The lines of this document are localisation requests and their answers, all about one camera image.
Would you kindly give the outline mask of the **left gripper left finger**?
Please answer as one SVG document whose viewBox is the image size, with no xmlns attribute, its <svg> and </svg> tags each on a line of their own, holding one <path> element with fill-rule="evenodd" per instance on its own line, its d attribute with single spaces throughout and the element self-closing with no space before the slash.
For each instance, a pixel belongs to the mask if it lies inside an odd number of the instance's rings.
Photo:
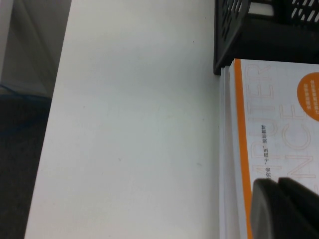
<svg viewBox="0 0 319 239">
<path fill-rule="evenodd" d="M 296 210 L 278 183 L 270 179 L 254 181 L 250 221 L 254 239 L 292 239 L 296 236 Z"/>
</svg>

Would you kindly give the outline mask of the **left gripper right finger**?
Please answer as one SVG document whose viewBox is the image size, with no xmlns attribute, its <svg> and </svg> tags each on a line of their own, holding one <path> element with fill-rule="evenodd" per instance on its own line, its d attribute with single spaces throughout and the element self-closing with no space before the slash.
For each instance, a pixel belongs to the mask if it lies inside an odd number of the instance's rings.
<svg viewBox="0 0 319 239">
<path fill-rule="evenodd" d="M 299 219 L 295 226 L 299 239 L 319 237 L 319 195 L 291 178 L 280 178 L 279 187 L 292 204 L 292 211 Z"/>
</svg>

